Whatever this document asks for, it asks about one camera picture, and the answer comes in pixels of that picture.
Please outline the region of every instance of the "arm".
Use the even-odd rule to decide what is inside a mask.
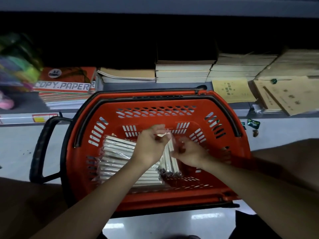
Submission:
[[[185,152],[173,156],[213,174],[242,199],[283,239],[318,238],[319,199],[304,189],[256,172],[221,163],[201,146],[182,138]]]
[[[170,138],[165,135],[155,140],[155,134],[164,133],[165,125],[141,132],[133,155],[123,168],[31,239],[96,238],[133,184],[161,158]]]

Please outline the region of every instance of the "circular logo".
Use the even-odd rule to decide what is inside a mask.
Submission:
[[[48,73],[48,76],[50,78],[55,79],[55,78],[59,77],[61,74],[62,74],[62,71],[60,69],[51,69]]]

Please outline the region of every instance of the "black basket handle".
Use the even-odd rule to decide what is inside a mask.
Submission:
[[[72,119],[54,116],[44,124],[34,149],[29,179],[33,183],[43,184],[60,177],[60,172],[43,177],[44,158],[54,127],[61,121],[72,122]]]

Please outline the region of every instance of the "red shopping basket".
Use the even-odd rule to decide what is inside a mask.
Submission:
[[[42,168],[50,136],[59,121],[70,122],[59,173],[43,177]],[[30,170],[32,182],[44,183],[61,177],[69,205],[97,186],[94,157],[99,156],[103,136],[136,140],[138,133],[154,124],[165,124],[176,136],[189,137],[226,163],[249,166],[251,154],[246,133],[229,105],[215,92],[167,90],[143,92],[97,92],[74,119],[53,117],[39,137]],[[166,179],[167,191],[126,195],[118,212],[232,201],[238,196],[213,175],[185,165],[184,178]]]

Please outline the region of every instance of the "floor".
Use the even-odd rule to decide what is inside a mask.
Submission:
[[[247,126],[251,150],[272,148],[307,138],[319,138],[318,118],[260,119],[259,135],[253,137],[253,128]],[[43,175],[59,171],[62,141],[68,125],[55,127],[51,137]],[[29,181],[33,151],[42,126],[0,127],[0,177]],[[50,183],[60,184],[56,179]],[[242,200],[239,210],[254,214]],[[205,238],[228,238],[235,227],[235,209],[164,213],[129,218],[111,219],[103,229],[109,238],[165,238],[172,235],[197,235]]]

